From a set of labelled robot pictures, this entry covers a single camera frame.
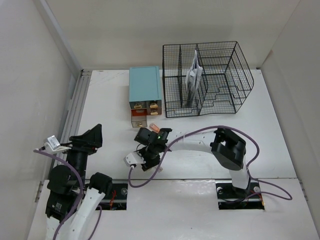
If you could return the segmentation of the wooden drawer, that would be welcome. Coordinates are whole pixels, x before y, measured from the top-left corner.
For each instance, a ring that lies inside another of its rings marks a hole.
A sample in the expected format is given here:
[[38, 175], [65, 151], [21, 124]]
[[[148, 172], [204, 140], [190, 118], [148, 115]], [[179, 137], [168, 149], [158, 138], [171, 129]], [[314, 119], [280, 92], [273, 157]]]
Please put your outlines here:
[[147, 108], [147, 115], [148, 116], [158, 116], [162, 114], [162, 108]]
[[146, 128], [147, 124], [147, 110], [146, 109], [132, 109], [131, 110], [131, 125], [133, 128]]

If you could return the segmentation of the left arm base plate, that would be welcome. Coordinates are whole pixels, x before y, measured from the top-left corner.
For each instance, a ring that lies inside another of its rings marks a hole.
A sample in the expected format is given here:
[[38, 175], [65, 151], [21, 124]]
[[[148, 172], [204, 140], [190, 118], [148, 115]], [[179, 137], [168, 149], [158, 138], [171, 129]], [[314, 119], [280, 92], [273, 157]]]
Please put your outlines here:
[[127, 209], [128, 183], [116, 181], [112, 184], [112, 190], [105, 196], [100, 206], [104, 211], [125, 211]]

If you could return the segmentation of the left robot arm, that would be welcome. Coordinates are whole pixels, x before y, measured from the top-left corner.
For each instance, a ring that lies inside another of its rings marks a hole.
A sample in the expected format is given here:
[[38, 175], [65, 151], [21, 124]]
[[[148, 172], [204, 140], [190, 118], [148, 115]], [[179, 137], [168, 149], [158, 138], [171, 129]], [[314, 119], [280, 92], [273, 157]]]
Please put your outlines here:
[[47, 240], [82, 240], [87, 223], [102, 199], [111, 195], [113, 180], [97, 172], [85, 183], [87, 161], [103, 145], [102, 125], [67, 143], [59, 143], [55, 136], [48, 137], [42, 150], [60, 162], [49, 174], [50, 191], [45, 214]]

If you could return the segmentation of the orange highlighter marker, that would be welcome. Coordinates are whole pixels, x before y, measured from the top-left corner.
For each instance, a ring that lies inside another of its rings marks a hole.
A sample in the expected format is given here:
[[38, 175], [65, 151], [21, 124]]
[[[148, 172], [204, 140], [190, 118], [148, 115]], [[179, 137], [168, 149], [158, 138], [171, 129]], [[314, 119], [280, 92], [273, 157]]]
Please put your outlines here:
[[156, 132], [156, 133], [159, 133], [159, 132], [160, 132], [160, 128], [159, 128], [156, 124], [154, 124], [154, 123], [151, 123], [151, 124], [149, 125], [149, 128], [150, 128], [152, 131]]

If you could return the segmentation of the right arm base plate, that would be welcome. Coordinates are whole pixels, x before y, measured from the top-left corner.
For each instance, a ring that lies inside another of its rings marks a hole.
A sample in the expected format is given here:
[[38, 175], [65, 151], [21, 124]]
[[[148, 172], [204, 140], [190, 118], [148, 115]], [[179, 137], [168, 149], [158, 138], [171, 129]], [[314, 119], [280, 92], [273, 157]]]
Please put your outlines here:
[[260, 185], [252, 181], [247, 189], [235, 188], [231, 181], [217, 181], [216, 192], [219, 210], [264, 210]]

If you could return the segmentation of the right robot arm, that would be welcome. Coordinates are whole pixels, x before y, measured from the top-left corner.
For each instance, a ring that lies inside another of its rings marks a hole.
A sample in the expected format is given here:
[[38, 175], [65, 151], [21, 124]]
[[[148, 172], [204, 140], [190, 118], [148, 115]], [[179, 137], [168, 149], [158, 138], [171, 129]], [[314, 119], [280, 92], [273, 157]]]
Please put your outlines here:
[[180, 150], [209, 153], [229, 170], [231, 190], [235, 196], [244, 198], [250, 192], [251, 179], [245, 164], [246, 142], [228, 128], [183, 133], [171, 128], [155, 132], [142, 127], [134, 140], [143, 147], [127, 155], [125, 160], [129, 166], [141, 165], [142, 170], [147, 171], [160, 165], [161, 153]]

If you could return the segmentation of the white Canon paper booklet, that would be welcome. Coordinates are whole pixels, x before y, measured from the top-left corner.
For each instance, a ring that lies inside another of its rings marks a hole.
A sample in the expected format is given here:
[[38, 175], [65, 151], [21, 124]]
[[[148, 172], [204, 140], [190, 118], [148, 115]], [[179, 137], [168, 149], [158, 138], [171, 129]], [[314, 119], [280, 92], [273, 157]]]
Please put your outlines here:
[[185, 88], [187, 93], [187, 99], [185, 101], [186, 107], [191, 107], [195, 99], [196, 92], [199, 88], [199, 84], [202, 77], [203, 68], [199, 64], [198, 52], [194, 50], [194, 57], [192, 65], [188, 70], [185, 78]]

